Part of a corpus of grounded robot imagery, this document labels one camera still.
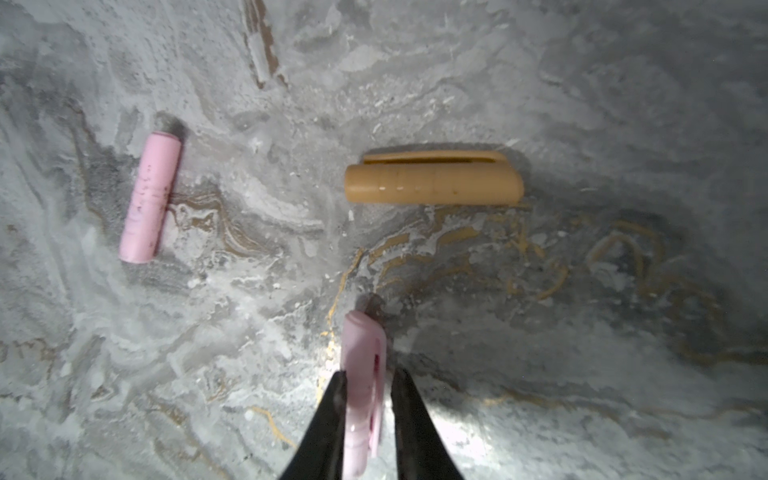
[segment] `marble surface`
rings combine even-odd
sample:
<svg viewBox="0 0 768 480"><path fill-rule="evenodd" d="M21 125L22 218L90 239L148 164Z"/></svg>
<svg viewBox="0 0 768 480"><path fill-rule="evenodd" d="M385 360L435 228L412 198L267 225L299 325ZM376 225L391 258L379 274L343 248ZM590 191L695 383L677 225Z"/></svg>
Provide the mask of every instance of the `marble surface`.
<svg viewBox="0 0 768 480"><path fill-rule="evenodd" d="M0 478L275 478L362 303L467 479L763 478L767 69L757 0L0 0ZM525 204L345 201L415 146Z"/></svg>

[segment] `gray marble countertop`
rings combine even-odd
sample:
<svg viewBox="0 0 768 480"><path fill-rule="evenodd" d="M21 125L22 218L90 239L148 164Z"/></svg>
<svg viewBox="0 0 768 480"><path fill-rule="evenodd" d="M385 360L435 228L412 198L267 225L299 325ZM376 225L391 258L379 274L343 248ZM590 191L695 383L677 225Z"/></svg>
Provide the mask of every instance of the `gray marble countertop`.
<svg viewBox="0 0 768 480"><path fill-rule="evenodd" d="M0 0L0 478L275 478L361 301L468 480L764 478L766 70L757 0ZM523 204L346 202L430 147Z"/></svg>

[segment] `pink pen cap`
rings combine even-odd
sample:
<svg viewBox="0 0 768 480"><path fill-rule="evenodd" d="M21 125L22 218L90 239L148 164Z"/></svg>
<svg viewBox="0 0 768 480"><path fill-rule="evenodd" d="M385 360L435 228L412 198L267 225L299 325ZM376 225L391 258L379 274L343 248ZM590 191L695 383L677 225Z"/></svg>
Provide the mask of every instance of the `pink pen cap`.
<svg viewBox="0 0 768 480"><path fill-rule="evenodd" d="M386 334L363 312L346 314L341 332L346 370L346 431L342 478L358 478L379 451L386 371Z"/></svg>
<svg viewBox="0 0 768 480"><path fill-rule="evenodd" d="M162 131L152 133L144 144L120 239L120 260L146 263L154 257L180 152L181 141Z"/></svg>

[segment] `pink tube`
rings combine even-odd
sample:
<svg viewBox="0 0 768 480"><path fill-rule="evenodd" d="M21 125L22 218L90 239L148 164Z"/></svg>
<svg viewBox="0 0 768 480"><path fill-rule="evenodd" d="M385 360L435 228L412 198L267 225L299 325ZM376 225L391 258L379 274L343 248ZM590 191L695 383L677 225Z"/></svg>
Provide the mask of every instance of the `pink tube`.
<svg viewBox="0 0 768 480"><path fill-rule="evenodd" d="M120 260L146 263L154 257L179 152L181 141L174 135L156 131L147 139L120 239Z"/></svg>
<svg viewBox="0 0 768 480"><path fill-rule="evenodd" d="M346 370L346 431L342 478L358 478L379 451L386 371L386 334L365 313L346 314L341 332Z"/></svg>

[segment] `pink cylinder end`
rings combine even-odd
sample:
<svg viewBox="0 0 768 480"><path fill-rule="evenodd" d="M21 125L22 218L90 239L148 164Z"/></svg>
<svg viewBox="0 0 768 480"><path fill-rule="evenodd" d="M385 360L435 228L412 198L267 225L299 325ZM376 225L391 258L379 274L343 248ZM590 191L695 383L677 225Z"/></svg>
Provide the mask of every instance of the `pink cylinder end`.
<svg viewBox="0 0 768 480"><path fill-rule="evenodd" d="M154 257L180 152L181 141L174 135L156 131L147 139L120 239L120 260L146 263Z"/></svg>

